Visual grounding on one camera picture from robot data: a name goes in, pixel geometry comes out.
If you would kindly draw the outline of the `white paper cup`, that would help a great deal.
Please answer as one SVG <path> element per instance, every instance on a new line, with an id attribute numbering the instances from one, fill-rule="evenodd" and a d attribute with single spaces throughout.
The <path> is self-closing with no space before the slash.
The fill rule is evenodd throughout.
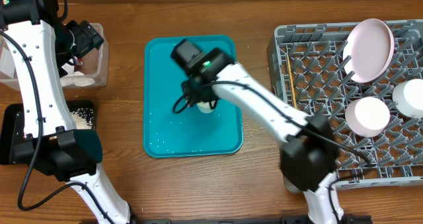
<path id="1" fill-rule="evenodd" d="M 198 102 L 196 107 L 198 110 L 204 114 L 209 114 L 214 111 L 215 101 L 211 102 Z"/>

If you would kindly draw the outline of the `white napkin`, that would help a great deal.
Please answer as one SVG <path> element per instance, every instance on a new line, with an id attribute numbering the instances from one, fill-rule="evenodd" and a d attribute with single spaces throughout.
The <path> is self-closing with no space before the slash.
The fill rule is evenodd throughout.
<path id="1" fill-rule="evenodd" d="M 75 85 L 77 87 L 88 87 L 95 84 L 94 79 L 85 77 L 85 75 L 80 71 L 75 71 L 75 67 L 68 63 L 64 64 L 61 68 L 67 72 L 67 75 L 60 79 L 62 87 L 68 87 L 71 85 Z"/>

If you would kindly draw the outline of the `wooden chopstick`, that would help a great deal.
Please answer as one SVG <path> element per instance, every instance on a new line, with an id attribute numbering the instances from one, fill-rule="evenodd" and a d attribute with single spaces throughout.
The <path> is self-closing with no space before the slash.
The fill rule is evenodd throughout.
<path id="1" fill-rule="evenodd" d="M 286 61 L 287 61 L 287 67 L 288 67 L 288 74 L 289 74 L 289 81 L 290 81 L 290 88 L 291 88 L 291 99 L 292 99 L 292 104 L 293 107 L 295 109 L 297 109 L 297 101 L 296 101 L 296 95 L 295 95 L 295 86 L 293 83 L 293 73 L 291 70 L 291 63 L 290 63 L 290 58 L 289 58 L 289 54 L 286 54 Z"/>

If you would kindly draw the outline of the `pink bowl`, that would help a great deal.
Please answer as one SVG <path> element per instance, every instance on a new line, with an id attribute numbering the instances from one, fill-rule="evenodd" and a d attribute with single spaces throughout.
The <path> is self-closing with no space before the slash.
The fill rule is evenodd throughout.
<path id="1" fill-rule="evenodd" d="M 349 128 L 362 137 L 375 137 L 387 126 L 390 113 L 387 105 L 378 98 L 364 97 L 351 102 L 345 111 Z"/>

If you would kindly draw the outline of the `pink plate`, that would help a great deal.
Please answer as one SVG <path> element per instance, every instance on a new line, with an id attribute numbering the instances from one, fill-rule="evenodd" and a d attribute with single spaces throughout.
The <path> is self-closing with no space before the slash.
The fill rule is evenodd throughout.
<path id="1" fill-rule="evenodd" d="M 345 72 L 351 80 L 367 83 L 382 75 L 393 58 L 394 37 L 379 19 L 366 19 L 353 28 L 343 49 Z"/>

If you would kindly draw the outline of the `white bowl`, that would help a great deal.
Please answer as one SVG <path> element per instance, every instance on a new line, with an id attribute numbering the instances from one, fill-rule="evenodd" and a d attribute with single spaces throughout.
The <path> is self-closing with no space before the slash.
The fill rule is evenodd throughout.
<path id="1" fill-rule="evenodd" d="M 397 110 L 409 118 L 422 118 L 422 80 L 411 79 L 398 84 L 393 91 Z"/>

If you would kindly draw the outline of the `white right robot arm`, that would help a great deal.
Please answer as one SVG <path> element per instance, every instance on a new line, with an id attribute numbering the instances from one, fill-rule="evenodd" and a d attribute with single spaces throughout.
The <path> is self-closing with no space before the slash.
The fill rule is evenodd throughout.
<path id="1" fill-rule="evenodd" d="M 181 84 L 188 107 L 212 112 L 226 100 L 261 125 L 280 145 L 281 170 L 290 189 L 303 192 L 308 222 L 341 223 L 334 181 L 338 147 L 324 116 L 310 116 L 286 104 L 253 79 L 244 67 L 219 48 L 204 53 L 184 41 L 171 57 L 188 80 Z"/>

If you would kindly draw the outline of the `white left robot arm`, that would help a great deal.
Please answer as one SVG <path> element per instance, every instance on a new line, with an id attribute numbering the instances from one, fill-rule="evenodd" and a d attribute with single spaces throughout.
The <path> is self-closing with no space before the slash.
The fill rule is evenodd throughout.
<path id="1" fill-rule="evenodd" d="M 87 21 L 67 21 L 58 10 L 58 0 L 1 0 L 1 36 L 12 53 L 24 115 L 9 161 L 74 189 L 99 223 L 137 223 L 102 167 L 96 131 L 77 128 L 60 82 L 65 64 L 99 49 L 104 39 Z"/>

